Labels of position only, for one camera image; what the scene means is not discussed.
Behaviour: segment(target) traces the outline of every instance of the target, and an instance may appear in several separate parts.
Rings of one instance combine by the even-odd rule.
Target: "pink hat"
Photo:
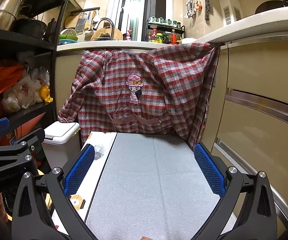
[[[127,78],[126,86],[129,87],[142,87],[144,83],[141,82],[141,78],[138,75],[131,74]]]

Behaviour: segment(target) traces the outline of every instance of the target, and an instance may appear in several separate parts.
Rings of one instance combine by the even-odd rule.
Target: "white countertop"
[[[57,46],[57,52],[89,48],[133,48],[133,49],[159,49],[170,46],[168,44],[145,41],[84,41]]]
[[[288,7],[276,8],[243,18],[193,42],[228,42],[265,33],[288,31]],[[159,49],[168,44],[145,41],[85,41],[57,46],[57,52],[89,48]]]
[[[249,36],[288,31],[288,7],[243,18],[204,35],[195,42],[228,42]]]

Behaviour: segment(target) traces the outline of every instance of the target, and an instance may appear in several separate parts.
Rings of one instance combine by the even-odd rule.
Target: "trash bin lid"
[[[64,144],[73,137],[80,129],[79,123],[61,123],[59,121],[52,123],[44,129],[46,143]]]

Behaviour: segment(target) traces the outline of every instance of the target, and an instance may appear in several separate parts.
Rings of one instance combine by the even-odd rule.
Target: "yellow bag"
[[[50,90],[48,86],[42,85],[41,88],[39,89],[39,96],[45,103],[51,103],[53,102],[53,98],[49,95]]]

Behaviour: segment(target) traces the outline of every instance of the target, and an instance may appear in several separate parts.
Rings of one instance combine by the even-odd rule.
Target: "gray cloth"
[[[188,240],[219,199],[179,137],[118,133],[86,225],[99,240]]]

